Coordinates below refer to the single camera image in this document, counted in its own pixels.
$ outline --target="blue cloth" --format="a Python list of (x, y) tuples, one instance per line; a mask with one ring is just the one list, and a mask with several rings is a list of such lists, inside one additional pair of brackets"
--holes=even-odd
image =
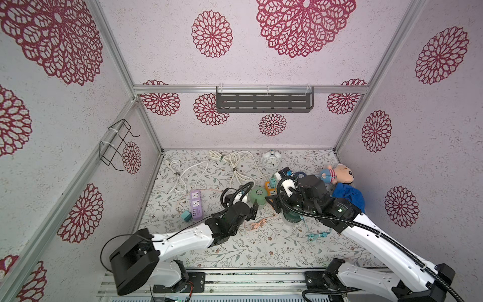
[(364, 208), (366, 207), (366, 202), (364, 201), (364, 197), (362, 197), (361, 191), (350, 185), (338, 183), (334, 193), (332, 193), (332, 197), (345, 198), (365, 213)]

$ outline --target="red wire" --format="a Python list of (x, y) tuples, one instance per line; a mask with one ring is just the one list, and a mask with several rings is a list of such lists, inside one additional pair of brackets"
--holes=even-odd
[(190, 301), (191, 295), (193, 294), (193, 283), (191, 281), (188, 281), (188, 283), (191, 285), (191, 290), (189, 291), (189, 297), (188, 297), (188, 301)]

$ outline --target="purple power strip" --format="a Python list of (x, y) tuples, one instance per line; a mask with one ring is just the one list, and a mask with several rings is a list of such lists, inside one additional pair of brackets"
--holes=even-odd
[(191, 191), (191, 201), (189, 205), (191, 206), (191, 215), (194, 221), (203, 219), (203, 210), (201, 208), (201, 191), (192, 190)]

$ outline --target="clock face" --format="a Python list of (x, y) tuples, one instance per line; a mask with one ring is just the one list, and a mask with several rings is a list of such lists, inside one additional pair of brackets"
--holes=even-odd
[(274, 170), (280, 166), (280, 159), (278, 158), (267, 158), (263, 161), (263, 166), (267, 170)]

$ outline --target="plush doll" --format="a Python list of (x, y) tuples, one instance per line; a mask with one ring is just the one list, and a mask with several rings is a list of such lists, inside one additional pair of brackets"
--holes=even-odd
[(354, 174), (352, 174), (351, 169), (349, 169), (347, 166), (338, 164), (334, 169), (332, 166), (328, 166), (327, 169), (323, 169), (320, 172), (320, 179), (322, 179), (326, 184), (351, 184), (354, 181)]

